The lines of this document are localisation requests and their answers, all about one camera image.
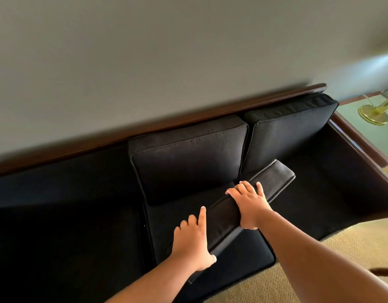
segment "person's right arm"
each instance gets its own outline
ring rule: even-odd
[[[260,183],[227,190],[239,206],[240,225],[260,229],[299,299],[305,302],[388,302],[388,285],[327,248],[274,212]]]

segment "sofa backrest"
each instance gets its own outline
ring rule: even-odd
[[[295,151],[326,124],[337,106],[326,94],[312,94],[244,114],[250,134],[242,173]]]
[[[129,140],[129,155],[150,205],[237,178],[248,126],[237,116]]]
[[[127,145],[0,177],[0,208],[112,199],[126,203],[143,199]]]

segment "person's left hand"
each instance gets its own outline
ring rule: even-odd
[[[217,261],[215,255],[211,255],[207,248],[207,213],[205,207],[201,207],[200,215],[194,215],[181,221],[179,227],[174,229],[174,241],[171,257],[187,258],[195,271],[201,271]]]

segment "person's left arm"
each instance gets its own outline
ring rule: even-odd
[[[174,230],[171,255],[152,271],[121,290],[107,303],[170,303],[195,271],[216,261],[207,249],[207,217],[205,207],[197,218],[188,217]]]

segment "brass lamp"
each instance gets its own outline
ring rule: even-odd
[[[363,105],[358,109],[359,115],[366,121],[376,125],[384,125],[388,123],[388,99],[381,105],[375,107],[371,104]]]

